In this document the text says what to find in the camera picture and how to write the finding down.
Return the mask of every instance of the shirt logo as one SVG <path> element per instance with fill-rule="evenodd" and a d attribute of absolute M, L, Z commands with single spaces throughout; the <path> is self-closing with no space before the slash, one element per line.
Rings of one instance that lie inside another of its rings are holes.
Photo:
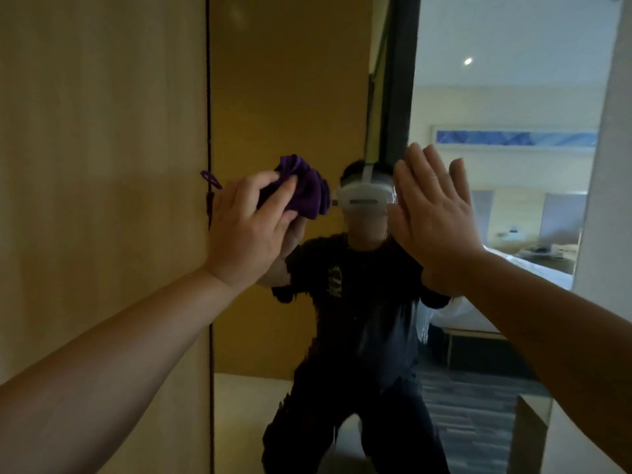
<path fill-rule="evenodd" d="M 329 288 L 327 292 L 334 298 L 342 298 L 343 296 L 343 272 L 338 266 L 329 270 Z"/>

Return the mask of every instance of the t-shirt sleeve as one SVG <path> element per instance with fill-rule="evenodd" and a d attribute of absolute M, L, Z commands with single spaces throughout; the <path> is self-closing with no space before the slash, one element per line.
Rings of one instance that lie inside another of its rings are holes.
<path fill-rule="evenodd" d="M 393 240 L 393 244 L 397 263 L 399 266 L 402 266 L 401 275 L 404 277 L 403 282 L 411 287 L 414 297 L 431 309 L 445 308 L 450 302 L 450 297 L 425 287 L 422 284 L 423 267 L 395 240 Z"/>
<path fill-rule="evenodd" d="M 327 255 L 327 238 L 309 239 L 297 246 L 285 260 L 290 284 L 273 287 L 273 295 L 282 303 L 290 303 L 296 294 L 313 293 L 317 283 L 322 280 L 323 258 Z"/>

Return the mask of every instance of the leg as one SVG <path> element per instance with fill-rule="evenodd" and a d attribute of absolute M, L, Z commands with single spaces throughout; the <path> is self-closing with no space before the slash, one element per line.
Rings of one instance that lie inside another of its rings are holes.
<path fill-rule="evenodd" d="M 262 463 L 267 474 L 315 474 L 344 421 L 330 383 L 306 363 L 295 372 L 292 391 L 264 433 Z"/>
<path fill-rule="evenodd" d="M 449 474 L 417 378 L 398 381 L 367 406 L 362 447 L 379 474 Z"/>

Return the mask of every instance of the black hair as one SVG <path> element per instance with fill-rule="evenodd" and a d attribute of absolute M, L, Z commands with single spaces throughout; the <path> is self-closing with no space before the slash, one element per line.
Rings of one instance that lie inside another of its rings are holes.
<path fill-rule="evenodd" d="M 358 177 L 358 176 L 362 176 L 362 172 L 364 171 L 364 166 L 367 165 L 367 162 L 365 160 L 357 160 L 354 161 L 353 163 L 351 163 L 349 166 L 347 166 L 344 171 L 343 171 L 343 175 L 340 177 L 340 184 L 344 184 L 345 181 L 347 181 L 349 178 L 351 177 Z M 382 174 L 382 175 L 386 175 L 386 176 L 393 176 L 393 166 L 384 163 L 382 161 L 378 161 L 373 163 L 373 174 Z"/>

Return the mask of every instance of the black t-shirt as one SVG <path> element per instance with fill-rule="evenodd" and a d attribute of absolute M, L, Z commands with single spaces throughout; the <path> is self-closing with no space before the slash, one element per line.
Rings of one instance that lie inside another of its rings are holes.
<path fill-rule="evenodd" d="M 352 250 L 345 234 L 311 239 L 286 264 L 291 284 L 273 294 L 284 303 L 311 296 L 317 334 L 308 357 L 379 389 L 416 365 L 417 303 L 438 309 L 450 300 L 423 286 L 423 268 L 392 238 L 366 252 Z"/>

